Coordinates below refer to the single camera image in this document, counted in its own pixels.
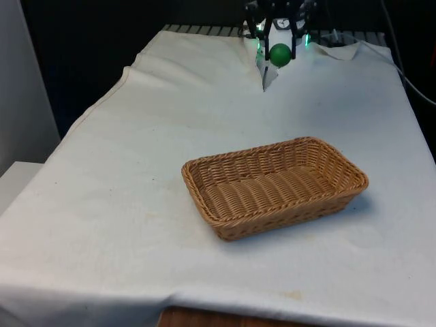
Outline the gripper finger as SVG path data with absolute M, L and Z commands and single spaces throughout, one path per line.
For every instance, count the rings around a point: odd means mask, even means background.
M 307 24 L 315 9 L 314 1 L 288 1 L 287 19 L 292 33 L 291 51 L 292 58 L 296 58 L 297 40 L 307 33 Z
M 269 34 L 272 26 L 275 3 L 272 1 L 249 1 L 245 4 L 245 20 L 251 38 L 264 42 L 264 58 L 270 60 Z

